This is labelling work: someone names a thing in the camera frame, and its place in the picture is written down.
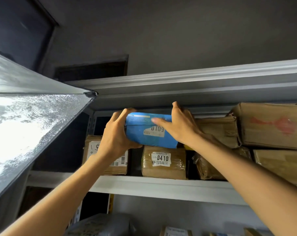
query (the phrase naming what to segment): forearm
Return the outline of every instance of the forearm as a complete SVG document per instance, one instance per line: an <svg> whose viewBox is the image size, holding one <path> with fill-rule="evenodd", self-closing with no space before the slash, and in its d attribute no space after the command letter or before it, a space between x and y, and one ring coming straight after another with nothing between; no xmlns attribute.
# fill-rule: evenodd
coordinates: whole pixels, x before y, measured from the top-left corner
<svg viewBox="0 0 297 236"><path fill-rule="evenodd" d="M276 236L291 235L292 230L297 235L296 186L199 134L191 138L191 143L191 147L233 185Z"/></svg>
<svg viewBox="0 0 297 236"><path fill-rule="evenodd" d="M1 236L62 235L86 193L109 166L108 159L100 155L91 157Z"/></svg>

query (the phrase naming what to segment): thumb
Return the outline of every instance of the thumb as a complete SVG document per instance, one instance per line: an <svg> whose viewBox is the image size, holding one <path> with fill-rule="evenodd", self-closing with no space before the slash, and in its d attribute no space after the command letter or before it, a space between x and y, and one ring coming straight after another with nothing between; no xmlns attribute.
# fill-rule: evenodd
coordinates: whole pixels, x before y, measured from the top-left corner
<svg viewBox="0 0 297 236"><path fill-rule="evenodd" d="M156 125L165 128L166 130L171 126L170 122L167 122L165 119L162 119L162 118L152 118L151 121Z"/></svg>
<svg viewBox="0 0 297 236"><path fill-rule="evenodd" d="M130 148L141 148L141 147L143 147L143 145L140 144L140 143L136 143L136 142L134 142L134 141L130 141L130 143L129 143L129 147L130 147Z"/></svg>

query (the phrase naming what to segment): red mark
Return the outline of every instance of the red mark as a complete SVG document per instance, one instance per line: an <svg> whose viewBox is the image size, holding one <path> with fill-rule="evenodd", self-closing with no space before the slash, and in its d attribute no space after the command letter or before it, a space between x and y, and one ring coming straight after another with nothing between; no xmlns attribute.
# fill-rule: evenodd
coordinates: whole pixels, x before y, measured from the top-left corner
<svg viewBox="0 0 297 236"><path fill-rule="evenodd" d="M256 117L252 117L250 119L250 122L256 123L256 124L261 124L261 125L274 125L284 135L291 135L297 129L296 123L289 120L288 117L281 117L274 122L265 122L265 121L257 119Z"/></svg>

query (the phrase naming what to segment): hand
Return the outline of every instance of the hand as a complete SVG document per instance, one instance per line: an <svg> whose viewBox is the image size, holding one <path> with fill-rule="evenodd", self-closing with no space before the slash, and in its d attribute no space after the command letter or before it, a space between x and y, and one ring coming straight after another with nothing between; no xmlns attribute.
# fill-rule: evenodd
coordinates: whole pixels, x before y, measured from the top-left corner
<svg viewBox="0 0 297 236"><path fill-rule="evenodd" d="M123 111L113 113L106 124L97 155L110 157L110 162L121 157L130 148L140 148L141 144L130 141L125 135L124 125L127 115L136 112L134 108L125 108Z"/></svg>
<svg viewBox="0 0 297 236"><path fill-rule="evenodd" d="M161 118L152 118L152 122L166 129L178 142L190 146L191 137L202 135L203 133L199 130L189 110L181 109L177 102L173 102L172 105L172 122L167 122Z"/></svg>

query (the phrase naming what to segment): person's left arm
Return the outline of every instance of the person's left arm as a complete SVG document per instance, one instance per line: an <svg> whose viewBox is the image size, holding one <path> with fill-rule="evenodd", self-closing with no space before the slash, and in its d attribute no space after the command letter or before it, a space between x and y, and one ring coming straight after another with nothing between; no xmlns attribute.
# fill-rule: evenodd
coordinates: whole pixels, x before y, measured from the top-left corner
<svg viewBox="0 0 297 236"><path fill-rule="evenodd" d="M124 122L132 112L135 112L132 108L115 112L106 125L98 152L0 236L62 235L84 196L104 170L126 150L142 146L128 140L124 132Z"/></svg>

